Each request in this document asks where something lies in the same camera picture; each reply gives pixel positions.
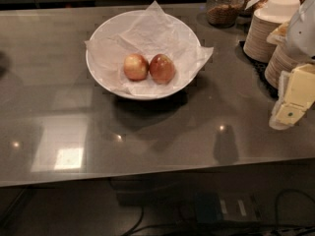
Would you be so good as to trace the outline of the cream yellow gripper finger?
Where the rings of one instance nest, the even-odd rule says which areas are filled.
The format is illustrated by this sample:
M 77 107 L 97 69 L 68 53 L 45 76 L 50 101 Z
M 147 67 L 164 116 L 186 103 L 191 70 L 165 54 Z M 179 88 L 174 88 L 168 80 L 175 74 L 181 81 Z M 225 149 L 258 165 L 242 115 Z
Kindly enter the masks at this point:
M 282 71 L 278 96 L 269 126 L 285 130 L 298 123 L 315 103 L 315 65 L 304 64 L 291 72 Z

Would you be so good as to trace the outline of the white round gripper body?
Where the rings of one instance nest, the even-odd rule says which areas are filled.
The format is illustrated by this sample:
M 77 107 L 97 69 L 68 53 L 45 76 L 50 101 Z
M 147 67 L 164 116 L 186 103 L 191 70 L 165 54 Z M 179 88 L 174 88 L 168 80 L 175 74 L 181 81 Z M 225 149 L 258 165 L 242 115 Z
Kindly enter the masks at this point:
M 315 0 L 305 0 L 298 8 L 289 22 L 285 40 L 293 59 L 315 61 Z

